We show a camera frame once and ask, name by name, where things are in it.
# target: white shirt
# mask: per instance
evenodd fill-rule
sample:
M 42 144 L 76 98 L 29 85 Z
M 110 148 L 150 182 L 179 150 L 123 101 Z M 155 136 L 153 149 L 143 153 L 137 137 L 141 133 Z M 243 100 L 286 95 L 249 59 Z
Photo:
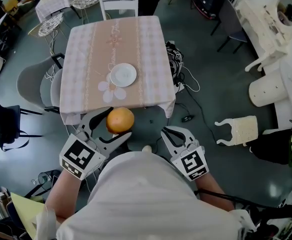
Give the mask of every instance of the white shirt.
M 57 239 L 237 240 L 241 227 L 231 213 L 198 200 L 163 158 L 128 152 L 107 164 Z

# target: flower pattern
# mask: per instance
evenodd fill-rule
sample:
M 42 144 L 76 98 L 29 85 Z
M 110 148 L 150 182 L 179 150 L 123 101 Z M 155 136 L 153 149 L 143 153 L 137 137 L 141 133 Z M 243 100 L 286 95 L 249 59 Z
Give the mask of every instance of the flower pattern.
M 110 38 L 106 41 L 107 44 L 110 44 L 113 48 L 119 45 L 122 42 L 122 38 L 117 34 L 111 34 Z
M 110 74 L 106 76 L 106 81 L 101 81 L 98 84 L 98 90 L 104 92 L 102 99 L 105 103 L 110 103 L 114 95 L 119 100 L 124 100 L 126 98 L 126 91 L 111 82 Z

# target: gray chair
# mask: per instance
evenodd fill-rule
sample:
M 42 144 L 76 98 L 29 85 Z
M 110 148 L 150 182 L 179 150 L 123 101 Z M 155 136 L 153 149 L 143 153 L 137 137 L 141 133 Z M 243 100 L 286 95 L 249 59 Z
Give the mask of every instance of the gray chair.
M 220 52 L 221 49 L 231 39 L 234 39 L 240 41 L 240 44 L 233 51 L 233 54 L 235 54 L 238 51 L 238 49 L 243 45 L 243 43 L 247 43 L 247 38 L 246 34 L 243 31 L 243 27 L 241 25 L 236 9 L 233 7 L 231 1 L 225 0 L 219 11 L 218 17 L 219 17 L 218 23 L 210 35 L 212 36 L 219 27 L 219 25 L 222 24 L 228 36 L 226 41 L 218 48 L 217 52 Z
M 58 58 L 65 58 L 61 53 L 48 57 L 40 63 L 26 67 L 18 76 L 17 91 L 21 97 L 40 110 L 59 113 L 59 98 L 61 92 L 62 66 Z M 50 98 L 53 106 L 45 106 L 41 97 L 41 83 L 46 72 L 54 65 L 60 69 L 54 76 L 51 84 Z

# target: black chair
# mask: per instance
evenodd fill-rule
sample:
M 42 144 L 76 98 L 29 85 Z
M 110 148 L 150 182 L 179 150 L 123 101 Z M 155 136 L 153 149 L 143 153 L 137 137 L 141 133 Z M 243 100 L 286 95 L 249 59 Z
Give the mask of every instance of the black chair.
M 225 0 L 223 3 L 219 14 L 219 21 L 213 31 L 211 32 L 211 36 L 215 33 L 216 29 L 222 24 L 227 36 L 226 41 L 218 48 L 217 52 L 220 52 L 221 49 L 231 40 L 235 39 L 240 41 L 240 44 L 233 51 L 235 54 L 238 49 L 243 45 L 243 43 L 247 43 L 246 34 L 243 31 L 243 27 L 241 25 L 240 19 L 237 15 L 236 9 L 233 7 L 231 1 Z
M 21 125 L 21 114 L 28 115 L 28 113 L 36 114 L 36 115 L 42 115 L 41 113 L 26 110 L 20 108 L 19 105 L 16 106 L 9 106 L 9 107 L 3 107 L 0 105 L 0 148 L 1 150 L 8 151 L 12 148 L 3 149 L 4 144 L 12 144 L 15 139 L 18 139 L 19 137 L 28 137 L 28 138 L 36 138 L 36 137 L 42 137 L 42 135 L 28 135 L 25 134 L 24 131 L 20 129 Z M 28 145 L 28 141 L 20 146 L 17 147 L 17 149 L 23 148 L 26 145 Z

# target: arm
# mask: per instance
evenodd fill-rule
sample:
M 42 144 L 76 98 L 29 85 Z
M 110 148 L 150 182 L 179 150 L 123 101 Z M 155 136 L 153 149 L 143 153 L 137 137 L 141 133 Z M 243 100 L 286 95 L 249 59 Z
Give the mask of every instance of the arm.
M 204 189 L 204 190 L 208 190 L 211 192 L 224 194 L 224 191 L 218 185 L 218 183 L 213 178 L 213 176 L 211 175 L 210 172 L 195 179 L 195 183 L 196 183 L 196 186 L 198 189 Z M 227 212 L 235 209 L 232 202 L 229 200 L 226 200 L 226 199 L 223 199 L 223 198 L 220 198 L 217 196 L 205 194 L 205 193 L 199 193 L 199 196 L 200 196 L 200 200 L 202 200 L 202 201 L 204 201 L 212 206 L 223 209 Z
M 58 222 L 63 223 L 75 213 L 80 186 L 78 178 L 65 170 L 61 172 L 45 203 L 48 208 L 54 209 Z

